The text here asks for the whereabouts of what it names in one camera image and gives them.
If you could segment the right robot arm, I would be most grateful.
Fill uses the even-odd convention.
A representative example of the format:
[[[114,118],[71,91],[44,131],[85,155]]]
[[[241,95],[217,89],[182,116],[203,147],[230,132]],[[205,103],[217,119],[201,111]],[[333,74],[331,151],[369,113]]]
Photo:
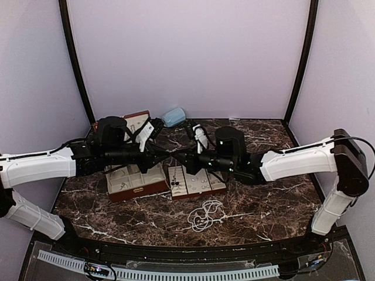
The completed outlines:
[[[292,149],[247,152],[242,131],[224,126],[215,131],[216,144],[209,149],[203,143],[205,133],[195,137],[195,148],[172,152],[172,157],[187,173],[202,169],[224,172],[248,186],[257,186],[292,176],[311,173],[336,173],[330,193],[309,222],[304,237],[286,247],[290,253],[311,254],[320,247],[335,222],[369,189],[373,171],[368,171],[366,156],[356,144],[357,137],[344,129],[310,145]]]

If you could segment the small red jewelry tray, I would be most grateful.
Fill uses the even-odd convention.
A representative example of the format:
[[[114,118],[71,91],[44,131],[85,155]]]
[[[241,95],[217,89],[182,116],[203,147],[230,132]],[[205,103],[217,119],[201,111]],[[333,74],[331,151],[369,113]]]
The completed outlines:
[[[168,174],[173,200],[208,196],[227,191],[226,184],[205,169],[192,175],[186,172],[184,166],[175,166],[168,168]]]

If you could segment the large red jewelry box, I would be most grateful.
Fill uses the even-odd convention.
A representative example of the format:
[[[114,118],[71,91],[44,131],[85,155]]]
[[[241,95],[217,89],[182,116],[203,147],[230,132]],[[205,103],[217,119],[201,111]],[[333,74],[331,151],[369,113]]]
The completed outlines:
[[[149,111],[141,111],[121,118],[127,121],[128,127],[134,132],[141,127],[148,117],[150,117]],[[113,203],[163,192],[168,189],[161,163],[158,163],[146,173],[141,173],[137,165],[107,166],[103,172],[106,176],[108,195]],[[150,183],[147,177],[156,174],[162,174],[165,181]]]

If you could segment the light blue faceted cup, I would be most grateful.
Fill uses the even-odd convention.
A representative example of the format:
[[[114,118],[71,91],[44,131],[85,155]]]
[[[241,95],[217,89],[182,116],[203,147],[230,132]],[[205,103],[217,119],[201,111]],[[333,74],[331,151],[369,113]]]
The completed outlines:
[[[166,128],[174,127],[186,119],[184,110],[181,107],[174,108],[165,113],[161,120]]]

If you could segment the white bangle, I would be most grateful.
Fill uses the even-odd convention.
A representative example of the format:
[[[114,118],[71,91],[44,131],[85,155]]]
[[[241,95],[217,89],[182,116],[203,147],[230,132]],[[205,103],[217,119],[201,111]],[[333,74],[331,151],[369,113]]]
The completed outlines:
[[[165,181],[165,177],[162,174],[151,175],[147,178],[150,183]]]

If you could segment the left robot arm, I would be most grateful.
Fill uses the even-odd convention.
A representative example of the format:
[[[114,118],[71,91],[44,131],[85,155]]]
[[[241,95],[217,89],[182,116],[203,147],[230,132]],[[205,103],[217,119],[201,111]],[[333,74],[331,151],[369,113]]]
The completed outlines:
[[[140,172],[146,173],[170,156],[153,143],[163,127],[160,118],[147,118],[131,132],[124,118],[108,116],[97,122],[91,137],[69,140],[54,150],[2,155],[1,217],[49,237],[70,255],[78,255],[83,243],[71,221],[39,208],[14,187],[45,179],[88,176],[108,166],[137,165]]]

